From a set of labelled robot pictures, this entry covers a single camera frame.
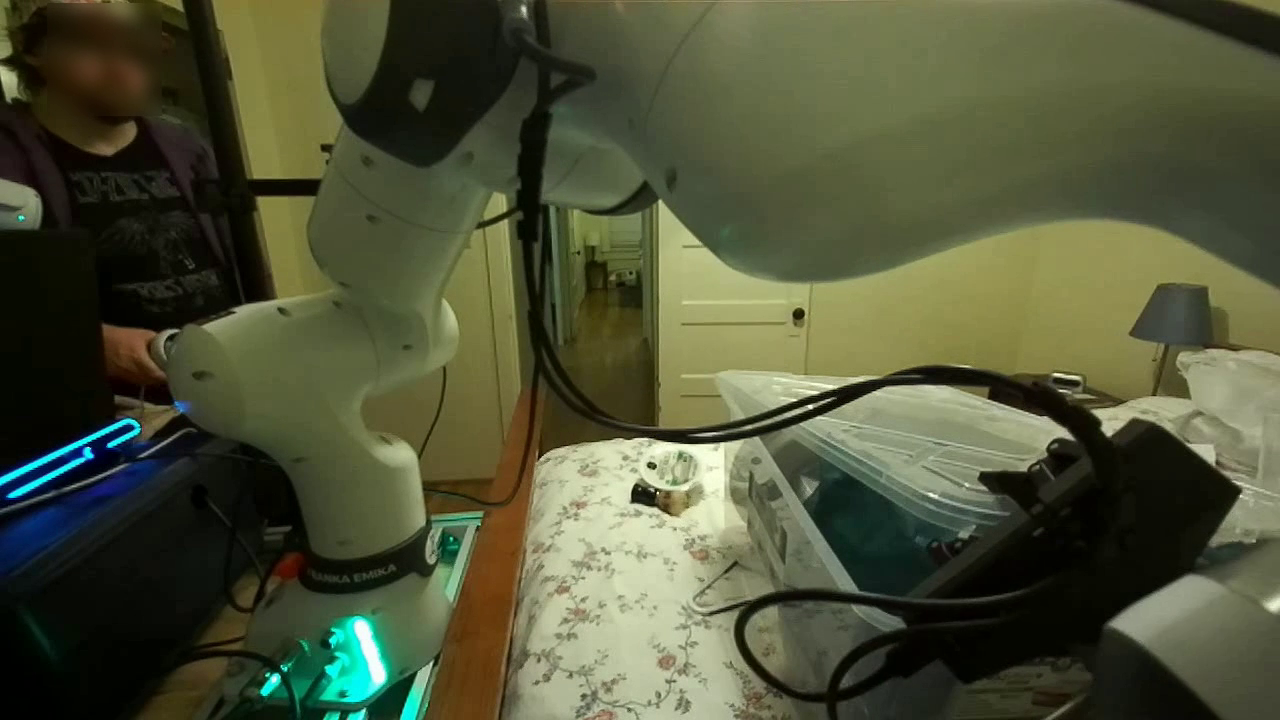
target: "lamp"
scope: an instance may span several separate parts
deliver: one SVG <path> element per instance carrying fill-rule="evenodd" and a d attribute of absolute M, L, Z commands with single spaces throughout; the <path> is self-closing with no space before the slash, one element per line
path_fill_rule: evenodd
<path fill-rule="evenodd" d="M 1160 345 L 1160 364 L 1154 374 L 1154 397 L 1160 397 L 1160 381 L 1172 346 L 1205 346 L 1208 345 L 1208 288 L 1205 285 L 1156 285 L 1143 310 L 1129 328 L 1129 335 Z"/>

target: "black cable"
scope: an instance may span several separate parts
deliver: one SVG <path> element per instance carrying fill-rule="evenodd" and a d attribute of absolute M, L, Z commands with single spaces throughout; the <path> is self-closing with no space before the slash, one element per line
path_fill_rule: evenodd
<path fill-rule="evenodd" d="M 246 495 L 247 495 L 247 478 L 240 485 L 236 505 L 233 505 L 233 516 L 230 516 L 230 511 L 212 500 L 212 492 L 200 486 L 200 505 L 204 505 L 204 509 L 224 522 L 224 530 L 230 530 L 230 546 L 224 546 L 224 601 L 230 601 L 230 608 L 236 608 L 236 612 L 257 612 L 257 608 L 265 604 L 265 594 L 268 594 L 272 573 L 268 573 L 265 554 L 254 546 L 254 541 L 247 541 L 247 537 L 240 530 L 240 522 L 236 522 L 236 516 L 240 516 L 240 509 L 246 509 Z M 240 594 L 236 594 L 236 574 L 233 574 L 236 550 L 233 550 L 233 546 L 240 546 L 246 560 L 247 560 L 254 573 L 257 573 L 257 593 L 254 593 L 247 604 L 240 604 Z"/>
<path fill-rule="evenodd" d="M 857 696 L 890 685 L 895 672 L 892 672 L 892 664 L 883 658 L 871 675 L 857 680 L 854 686 L 841 686 L 845 675 L 848 675 L 861 658 L 870 658 L 871 651 L 892 646 L 892 643 L 905 643 L 905 641 L 914 641 L 917 630 L 921 630 L 921 627 L 895 627 L 895 630 L 879 630 L 879 634 L 871 634 L 871 641 L 864 641 L 864 643 L 854 643 L 854 646 L 841 655 L 841 664 L 832 667 L 830 686 L 820 692 L 820 703 L 830 703 L 830 720 L 841 720 L 841 703 L 845 703 L 845 699 L 857 699 Z"/>
<path fill-rule="evenodd" d="M 429 425 L 424 441 L 416 443 L 416 459 L 429 454 L 429 443 L 434 443 L 434 435 L 441 428 L 441 414 L 445 414 L 445 399 L 447 399 L 447 366 L 441 366 L 437 413 L 434 413 L 434 425 Z"/>
<path fill-rule="evenodd" d="M 516 209 L 503 209 L 497 215 L 486 215 L 477 229 L 494 229 L 494 223 L 514 221 L 514 215 L 516 215 Z"/>
<path fill-rule="evenodd" d="M 732 641 L 737 651 L 744 655 L 744 664 L 778 692 L 791 696 L 791 699 L 808 699 L 808 703 L 830 703 L 830 692 L 800 692 L 791 685 L 786 685 L 779 675 L 774 675 L 763 667 L 763 658 L 752 651 L 748 643 L 748 625 L 763 612 L 763 608 L 786 608 L 786 604 L 870 604 L 870 608 L 883 608 L 883 612 L 917 612 L 914 627 L 947 627 L 938 621 L 978 621 L 978 625 L 1001 625 L 998 612 L 1010 612 L 1015 604 L 1030 604 L 1038 594 L 1045 594 L 1048 589 L 1057 589 L 1057 578 L 1040 578 L 1015 593 L 992 593 L 992 594 L 947 594 L 947 601 L 929 601 L 929 594 L 883 594 L 883 593 L 836 593 L 836 589 L 786 589 L 786 593 L 763 593 L 756 601 L 744 604 L 723 604 L 707 616 L 723 616 L 737 612 L 732 625 Z"/>
<path fill-rule="evenodd" d="M 292 720 L 306 720 L 306 703 L 302 703 L 302 696 L 298 696 L 298 686 L 292 686 L 292 680 L 290 680 L 290 672 L 285 672 L 281 658 L 272 658 L 272 655 L 265 655 L 265 651 L 246 651 L 246 646 L 200 646 L 200 651 L 189 651 L 186 658 L 175 658 L 175 667 L 181 667 L 181 664 L 200 664 L 200 658 L 257 658 L 261 667 L 268 667 L 268 672 L 281 675 L 281 686 L 285 686 L 285 696 L 290 696 L 290 716 L 292 716 Z"/>
<path fill-rule="evenodd" d="M 921 634 L 978 630 L 978 627 L 998 627 L 998 625 L 1004 625 L 1004 621 L 988 616 L 988 621 L 959 621 L 959 625 L 914 625 L 914 627 L 879 630 L 879 634 L 848 646 L 848 651 L 836 658 L 836 667 L 832 667 L 832 675 L 830 675 L 830 686 L 820 692 L 820 703 L 830 703 L 830 720 L 841 720 L 841 703 L 848 703 L 848 699 L 857 699 L 857 696 L 870 696 L 871 686 L 879 686 L 879 685 L 890 685 L 890 680 L 895 680 L 895 675 L 917 672 L 914 658 L 890 651 L 871 675 L 841 686 L 845 675 L 848 675 L 861 658 L 870 658 L 871 651 L 879 651 L 879 646 L 902 646 L 902 643 L 914 643 L 914 641 L 921 641 Z"/>
<path fill-rule="evenodd" d="M 779 430 L 806 418 L 818 418 L 841 405 L 854 405 L 870 393 L 892 388 L 892 383 L 988 383 L 988 388 L 1010 388 L 1014 397 L 1030 397 L 1030 383 L 1015 383 L 1010 374 L 998 373 L 978 373 L 978 366 L 909 366 L 909 373 L 892 373 L 879 381 L 864 381 L 864 383 L 841 383 L 818 397 L 800 397 L 791 405 L 756 413 L 756 414 L 739 414 L 728 425 L 706 425 L 706 428 L 657 428 L 657 425 L 623 425 L 622 414 L 605 413 L 589 393 L 581 393 L 581 383 L 573 381 L 573 373 L 562 364 L 552 330 L 550 330 L 550 294 L 542 274 L 542 261 L 550 254 L 550 235 L 543 235 L 543 157 L 550 157 L 550 127 L 552 127 L 552 103 L 563 101 L 570 92 L 592 84 L 592 68 L 573 63 L 552 55 L 552 41 L 550 41 L 550 19 L 543 19 L 543 3 L 538 0 L 529 25 L 516 27 L 516 43 L 520 52 L 538 63 L 538 108 L 526 114 L 520 125 L 520 157 L 516 157 L 516 240 L 526 244 L 526 292 L 529 292 L 529 330 L 532 330 L 532 353 L 543 364 L 543 381 L 550 388 L 586 418 L 605 425 L 611 430 L 623 435 L 652 435 L 652 441 L 676 441 L 676 443 L 728 443 L 728 441 L 748 441 L 748 435 L 763 435 L 763 430 Z M 1092 430 L 1090 425 L 1071 418 L 1071 413 L 1057 409 L 1052 418 L 1068 425 L 1068 430 L 1084 443 L 1106 443 L 1102 428 Z"/>
<path fill-rule="evenodd" d="M 509 486 L 509 495 L 494 500 L 494 495 L 471 495 L 471 492 L 451 492 L 451 486 L 434 486 L 424 485 L 429 495 L 456 495 L 456 500 L 468 500 L 468 505 L 481 505 L 481 509 L 509 509 L 520 486 L 526 486 L 526 474 L 529 474 L 529 459 L 532 459 L 532 443 L 538 443 L 538 405 L 542 405 L 542 364 L 532 361 L 532 383 L 529 383 L 529 414 L 526 414 L 526 446 L 520 446 L 520 467 L 516 467 L 516 478 Z"/>

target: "green led light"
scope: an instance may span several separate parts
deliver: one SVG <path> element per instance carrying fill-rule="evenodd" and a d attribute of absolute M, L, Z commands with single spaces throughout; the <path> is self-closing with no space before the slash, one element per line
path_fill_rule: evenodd
<path fill-rule="evenodd" d="M 416 675 L 413 675 L 413 686 L 408 686 L 408 696 L 406 696 L 406 709 L 402 709 L 402 720 L 424 720 L 429 716 L 429 686 L 434 686 L 434 680 L 437 680 L 437 664 L 429 664 L 429 667 L 421 667 Z"/>
<path fill-rule="evenodd" d="M 371 625 L 366 616 L 355 616 L 352 630 L 355 630 L 355 643 L 359 643 L 359 655 L 366 655 L 366 672 L 367 672 L 371 686 L 381 686 L 388 680 L 388 664 L 384 664 L 384 651 L 371 641 Z"/>
<path fill-rule="evenodd" d="M 388 658 L 371 634 L 371 625 L 366 616 L 349 616 L 333 625 L 330 646 L 336 651 L 330 658 L 330 703 L 366 703 L 388 685 Z"/>
<path fill-rule="evenodd" d="M 272 696 L 281 686 L 281 672 L 272 672 L 261 686 L 261 696 Z"/>

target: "black strap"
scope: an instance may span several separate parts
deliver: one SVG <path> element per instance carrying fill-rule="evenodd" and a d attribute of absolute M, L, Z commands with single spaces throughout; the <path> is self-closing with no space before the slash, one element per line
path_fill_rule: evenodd
<path fill-rule="evenodd" d="M 1129 0 L 1280 55 L 1280 14 L 1242 0 Z"/>
<path fill-rule="evenodd" d="M 302 573 L 302 584 L 313 593 L 367 593 L 395 584 L 402 574 L 434 574 L 437 567 L 437 537 L 434 521 L 413 530 L 406 545 L 381 550 L 381 554 L 359 554 L 359 560 L 330 560 L 310 550 L 310 562 Z"/>

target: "dark jacket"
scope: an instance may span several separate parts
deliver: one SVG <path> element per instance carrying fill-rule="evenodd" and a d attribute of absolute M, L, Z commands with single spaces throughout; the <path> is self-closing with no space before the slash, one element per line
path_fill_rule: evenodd
<path fill-rule="evenodd" d="M 174 114 L 140 114 L 140 132 L 148 132 L 175 174 L 189 209 L 196 212 L 204 240 L 224 269 L 233 294 L 246 301 L 240 261 L 233 244 L 230 215 L 218 209 L 212 194 L 219 194 L 219 174 L 212 148 L 193 132 L 189 125 Z M 49 132 L 26 113 L 3 108 L 0 113 L 0 174 L 28 184 L 45 198 L 45 229 L 64 229 L 72 221 L 72 194 L 64 184 L 64 171 L 56 166 L 49 150 Z"/>

